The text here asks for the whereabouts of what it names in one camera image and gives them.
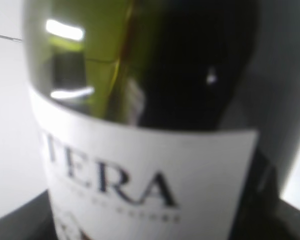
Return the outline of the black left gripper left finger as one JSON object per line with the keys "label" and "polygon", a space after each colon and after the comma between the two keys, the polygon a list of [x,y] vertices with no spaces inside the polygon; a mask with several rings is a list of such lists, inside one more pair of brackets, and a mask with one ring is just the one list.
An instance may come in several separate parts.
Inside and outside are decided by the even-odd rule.
{"label": "black left gripper left finger", "polygon": [[47,191],[0,217],[0,240],[56,240]]}

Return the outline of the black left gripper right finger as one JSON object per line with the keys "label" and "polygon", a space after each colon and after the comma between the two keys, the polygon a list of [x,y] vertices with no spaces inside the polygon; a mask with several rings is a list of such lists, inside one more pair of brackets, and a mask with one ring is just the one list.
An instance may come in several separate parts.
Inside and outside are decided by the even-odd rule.
{"label": "black left gripper right finger", "polygon": [[300,210],[280,199],[277,204],[277,217],[293,239],[300,240]]}

